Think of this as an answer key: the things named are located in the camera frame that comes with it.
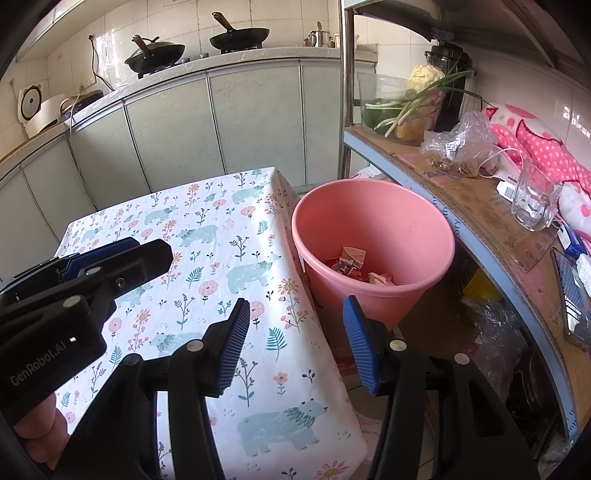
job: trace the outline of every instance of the glass cup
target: glass cup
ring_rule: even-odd
[[[531,232],[550,226],[558,211],[562,184],[555,182],[529,159],[524,159],[511,213],[521,226]]]

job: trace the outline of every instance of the cable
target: cable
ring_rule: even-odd
[[[492,154],[490,157],[488,157],[488,158],[487,158],[485,161],[481,162],[481,164],[480,164],[480,165],[478,165],[478,175],[480,175],[480,176],[481,176],[483,179],[492,179],[492,178],[494,178],[494,176],[490,176],[490,177],[488,177],[488,176],[486,176],[486,175],[483,175],[482,173],[480,173],[480,168],[481,168],[481,167],[482,167],[482,166],[483,166],[483,165],[484,165],[486,162],[488,162],[489,160],[492,160],[493,158],[495,158],[495,157],[496,157],[498,154],[500,154],[500,153],[503,153],[503,152],[506,152],[506,151],[508,151],[508,150],[515,150],[515,151],[516,151],[516,152],[519,154],[519,156],[521,157],[521,164],[523,165],[523,162],[524,162],[524,160],[523,160],[523,155],[521,155],[521,152],[520,152],[519,150],[517,150],[516,148],[513,148],[513,147],[509,147],[509,148],[503,148],[502,150],[499,150],[498,152],[494,152],[494,153],[493,153],[493,154]]]
[[[94,36],[93,35],[88,35],[88,40],[90,40],[90,45],[92,45],[92,74],[95,76],[95,80],[101,79],[103,81],[103,83],[105,85],[107,85],[107,87],[111,90],[111,92],[114,92],[115,89],[111,86],[111,84],[109,82],[107,82],[103,77],[101,77],[98,73],[95,72],[95,52],[96,52],[96,58],[99,58],[99,53],[96,51],[96,47],[95,47],[95,43],[93,41]]]

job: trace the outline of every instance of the black pot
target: black pot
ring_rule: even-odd
[[[235,30],[220,12],[214,12],[212,15],[227,30],[226,33],[209,39],[214,48],[221,50],[222,53],[249,50],[255,47],[262,48],[262,42],[269,36],[268,28],[240,28]]]
[[[125,63],[139,74],[150,73],[174,65],[184,53],[185,46],[169,41],[157,41],[135,35],[131,41],[139,47]]]

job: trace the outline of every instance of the kitchen cabinet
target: kitchen cabinet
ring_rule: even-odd
[[[74,131],[70,143],[99,209],[150,193],[122,108]]]
[[[355,69],[374,72],[372,64],[363,62],[357,62]],[[307,185],[317,185],[337,179],[341,115],[340,66],[330,60],[302,60],[301,71],[306,132],[306,179]],[[355,80],[359,92],[357,75]],[[367,161],[359,155],[351,156],[352,174],[367,165]]]
[[[24,174],[57,238],[64,235],[70,222],[95,211],[64,138],[41,153]]]
[[[59,245],[22,173],[0,190],[0,226],[0,278],[51,258]]]
[[[300,75],[297,62],[212,75],[213,109],[227,173],[277,167],[306,185]]]
[[[127,106],[153,191],[224,175],[205,78]]]

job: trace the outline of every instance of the cauliflower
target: cauliflower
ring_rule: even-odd
[[[444,77],[443,72],[433,65],[417,65],[408,76],[407,87],[412,87],[412,83],[418,83],[424,89],[427,85],[440,80]]]

